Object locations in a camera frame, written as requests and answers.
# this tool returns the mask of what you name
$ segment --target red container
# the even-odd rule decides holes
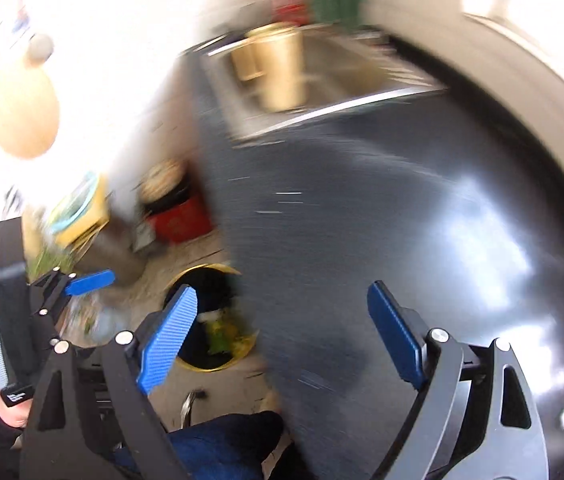
[[[155,235],[164,242],[178,244],[213,230],[206,206],[199,193],[190,193],[187,200],[162,213],[150,215],[147,221]]]

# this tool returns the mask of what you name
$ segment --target red object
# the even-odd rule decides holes
[[[311,22],[309,9],[305,5],[280,7],[275,10],[275,20],[277,22],[291,22],[299,27],[308,25]]]
[[[185,202],[162,213],[150,215],[147,221],[155,229],[159,240],[174,244],[192,240],[213,230],[204,202],[195,192]]]

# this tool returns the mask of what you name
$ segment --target floor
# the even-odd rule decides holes
[[[229,254],[223,249],[219,232],[168,248],[165,254],[152,258],[142,275],[127,288],[111,287],[101,291],[100,299],[114,305],[125,328],[135,330],[144,317],[162,307],[164,295],[174,278],[183,270],[200,264],[230,265]],[[76,327],[64,336],[76,344],[79,334]],[[191,413],[191,423],[198,424],[226,413],[256,413],[262,409],[276,408],[276,395],[271,391],[265,374],[265,362],[255,349],[237,364],[217,372],[194,372],[175,363],[167,380],[155,388],[149,399],[169,431],[180,428],[180,410],[191,390],[203,389],[205,399],[197,399]],[[265,473],[289,443],[284,435],[280,446],[263,465]]]

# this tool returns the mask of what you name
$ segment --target kitchen counter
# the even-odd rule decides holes
[[[564,181],[452,91],[239,146],[201,66],[206,50],[185,57],[201,172],[284,415],[319,478],[369,478],[415,398],[367,314],[373,280],[457,340],[511,341],[561,471]],[[459,431],[463,386],[434,466]]]

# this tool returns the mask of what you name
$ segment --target sink basin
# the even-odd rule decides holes
[[[236,43],[207,54],[204,68],[229,121],[233,137],[251,140],[302,121],[373,102],[439,91],[443,86],[392,52],[325,25],[301,27],[307,100],[301,108],[267,112],[257,79],[240,81],[231,51]]]

